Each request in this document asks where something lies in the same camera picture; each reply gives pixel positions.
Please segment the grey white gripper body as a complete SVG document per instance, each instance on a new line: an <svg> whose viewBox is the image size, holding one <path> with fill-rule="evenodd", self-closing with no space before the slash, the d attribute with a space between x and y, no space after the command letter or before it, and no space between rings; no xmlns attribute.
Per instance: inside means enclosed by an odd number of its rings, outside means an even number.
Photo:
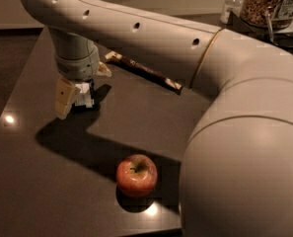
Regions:
<svg viewBox="0 0 293 237"><path fill-rule="evenodd" d="M58 71L71 81L86 82L93 78L100 65L99 50L84 37L49 28L55 48Z"/></svg>

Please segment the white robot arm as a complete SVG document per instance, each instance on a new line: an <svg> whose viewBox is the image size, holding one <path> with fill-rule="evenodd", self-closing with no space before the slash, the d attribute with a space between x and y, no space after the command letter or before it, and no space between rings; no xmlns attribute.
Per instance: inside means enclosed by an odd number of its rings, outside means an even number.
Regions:
<svg viewBox="0 0 293 237"><path fill-rule="evenodd" d="M102 0L21 0L210 105L180 173L185 237L293 237L293 55L227 29Z"/></svg>

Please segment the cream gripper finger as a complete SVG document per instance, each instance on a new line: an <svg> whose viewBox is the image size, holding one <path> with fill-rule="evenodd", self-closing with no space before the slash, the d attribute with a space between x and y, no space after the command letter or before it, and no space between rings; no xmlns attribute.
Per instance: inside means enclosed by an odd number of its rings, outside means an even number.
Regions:
<svg viewBox="0 0 293 237"><path fill-rule="evenodd" d="M80 90L72 81L60 77L56 83L55 91L55 112L59 119L66 119L71 111L72 105L76 102Z"/></svg>
<svg viewBox="0 0 293 237"><path fill-rule="evenodd" d="M106 77L112 76L111 71L103 62L99 62L99 66L97 68L96 74L98 76L106 76Z"/></svg>

